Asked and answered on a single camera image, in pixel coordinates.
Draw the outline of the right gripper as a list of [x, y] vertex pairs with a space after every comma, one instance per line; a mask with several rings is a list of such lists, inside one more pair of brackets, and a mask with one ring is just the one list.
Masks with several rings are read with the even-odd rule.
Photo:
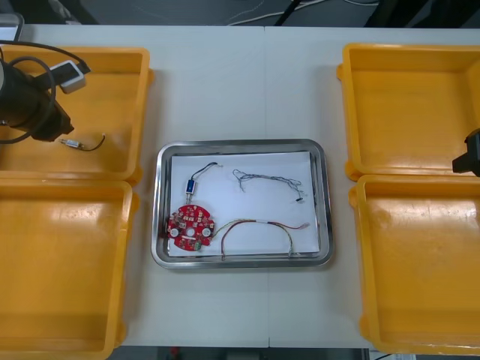
[[466, 153], [452, 161], [454, 173], [479, 173], [480, 129], [472, 131], [464, 141]]

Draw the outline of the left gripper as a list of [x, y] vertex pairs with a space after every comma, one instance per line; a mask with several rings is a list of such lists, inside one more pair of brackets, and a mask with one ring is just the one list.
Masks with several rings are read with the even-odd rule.
[[47, 120], [34, 133], [34, 139], [44, 142], [53, 142], [61, 135], [68, 135], [74, 130], [70, 116], [64, 111], [58, 102], [55, 102], [52, 112]]

